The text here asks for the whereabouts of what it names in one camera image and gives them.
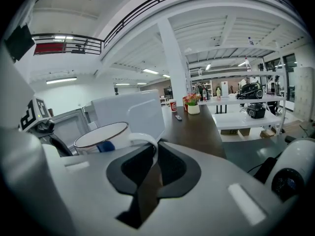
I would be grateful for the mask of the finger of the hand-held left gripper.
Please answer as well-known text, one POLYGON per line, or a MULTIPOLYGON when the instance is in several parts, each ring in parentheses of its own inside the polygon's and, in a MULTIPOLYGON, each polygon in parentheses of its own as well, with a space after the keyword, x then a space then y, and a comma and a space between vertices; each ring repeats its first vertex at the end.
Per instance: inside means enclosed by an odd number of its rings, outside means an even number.
POLYGON ((65 143, 58 137, 50 138, 51 144, 57 149, 60 157, 72 156, 72 152, 68 149, 65 143))

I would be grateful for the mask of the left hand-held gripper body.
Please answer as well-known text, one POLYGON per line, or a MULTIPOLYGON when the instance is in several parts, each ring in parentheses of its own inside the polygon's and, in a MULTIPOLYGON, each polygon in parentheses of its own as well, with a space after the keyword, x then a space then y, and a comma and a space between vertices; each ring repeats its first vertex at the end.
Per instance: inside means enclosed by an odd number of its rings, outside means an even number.
POLYGON ((54 146, 59 155, 61 151, 54 141, 54 122, 43 99, 33 97, 20 119, 19 129, 35 135, 43 144, 54 146))

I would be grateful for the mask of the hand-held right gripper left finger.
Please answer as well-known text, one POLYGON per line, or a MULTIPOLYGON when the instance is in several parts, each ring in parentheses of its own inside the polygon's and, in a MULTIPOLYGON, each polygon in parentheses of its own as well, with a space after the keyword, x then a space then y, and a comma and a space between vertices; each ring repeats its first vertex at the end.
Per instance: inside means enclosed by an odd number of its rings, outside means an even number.
POLYGON ((145 199, 156 200, 149 172, 152 145, 108 153, 60 157, 49 147, 49 170, 78 236, 151 236, 141 229, 145 199))

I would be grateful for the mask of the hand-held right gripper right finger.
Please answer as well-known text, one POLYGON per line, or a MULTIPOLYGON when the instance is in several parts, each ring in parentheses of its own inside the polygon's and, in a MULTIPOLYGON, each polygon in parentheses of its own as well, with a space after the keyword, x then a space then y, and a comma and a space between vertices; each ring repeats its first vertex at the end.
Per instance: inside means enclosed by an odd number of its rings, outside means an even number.
POLYGON ((163 199, 141 227, 144 236, 266 236, 287 211, 271 190, 226 159, 171 144, 201 168, 185 196, 163 199))

